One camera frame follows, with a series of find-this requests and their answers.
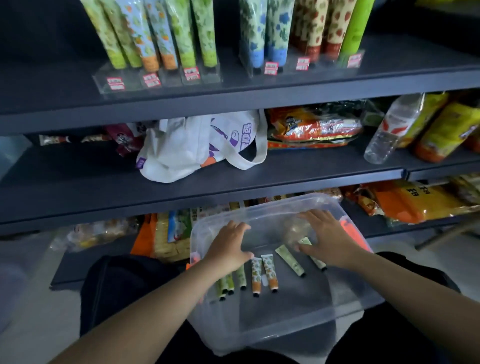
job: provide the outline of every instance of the lime green tube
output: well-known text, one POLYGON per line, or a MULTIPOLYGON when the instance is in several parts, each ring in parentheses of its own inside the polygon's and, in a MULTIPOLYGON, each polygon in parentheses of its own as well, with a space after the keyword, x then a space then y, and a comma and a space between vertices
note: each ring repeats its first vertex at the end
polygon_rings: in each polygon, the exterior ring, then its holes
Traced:
POLYGON ((357 0, 340 53, 358 52, 374 3, 375 0, 357 0))

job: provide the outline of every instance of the price tag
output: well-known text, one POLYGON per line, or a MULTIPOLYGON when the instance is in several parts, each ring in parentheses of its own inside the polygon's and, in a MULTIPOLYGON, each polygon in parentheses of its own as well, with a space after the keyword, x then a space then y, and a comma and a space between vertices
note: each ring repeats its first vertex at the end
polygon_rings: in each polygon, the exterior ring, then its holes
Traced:
POLYGON ((347 68, 359 68, 363 53, 353 54, 348 58, 347 68))
POLYGON ((276 76, 278 74, 278 62, 265 63, 265 74, 269 76, 276 76))
POLYGON ((308 71, 308 67, 310 66, 310 57, 300 57, 297 60, 297 71, 308 71))
POLYGON ((151 74, 145 75, 144 76, 144 81, 145 81, 145 84, 147 85, 148 88, 157 87, 157 86, 162 85, 162 83, 160 82, 160 79, 158 78, 158 75, 156 73, 151 73, 151 74))
POLYGON ((121 77, 107 77, 107 82, 112 91, 125 91, 125 84, 121 77))
POLYGON ((200 72, 198 72, 198 67, 184 68, 183 72, 185 73, 185 78, 187 81, 200 80, 200 72))

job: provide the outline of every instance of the person's right hand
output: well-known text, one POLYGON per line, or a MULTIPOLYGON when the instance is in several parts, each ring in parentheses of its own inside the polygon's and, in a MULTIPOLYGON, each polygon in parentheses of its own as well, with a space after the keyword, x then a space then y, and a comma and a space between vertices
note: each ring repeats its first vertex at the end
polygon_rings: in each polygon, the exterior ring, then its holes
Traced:
POLYGON ((345 269, 349 269, 358 254, 365 252, 329 211, 310 210, 298 217, 310 223, 317 234, 318 244, 297 244, 297 251, 320 259, 327 265, 345 269))

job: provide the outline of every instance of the water bottle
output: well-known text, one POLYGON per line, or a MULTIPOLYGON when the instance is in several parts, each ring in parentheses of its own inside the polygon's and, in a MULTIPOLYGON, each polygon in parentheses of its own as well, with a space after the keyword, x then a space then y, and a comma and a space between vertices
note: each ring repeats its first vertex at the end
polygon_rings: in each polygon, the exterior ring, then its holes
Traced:
POLYGON ((403 95, 396 99, 368 144, 363 157, 372 164, 385 163, 400 139, 420 116, 424 102, 425 94, 403 95))

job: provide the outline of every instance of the fabric bag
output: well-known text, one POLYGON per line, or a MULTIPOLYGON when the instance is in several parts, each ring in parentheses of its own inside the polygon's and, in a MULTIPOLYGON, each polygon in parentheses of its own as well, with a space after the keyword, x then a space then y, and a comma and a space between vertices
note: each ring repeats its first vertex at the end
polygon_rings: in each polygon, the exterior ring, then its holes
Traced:
POLYGON ((137 168, 151 181, 171 183, 224 159, 247 170, 263 163, 266 155, 265 112, 230 112, 160 120, 147 131, 137 168), (254 139, 257 156, 250 162, 239 152, 254 139))

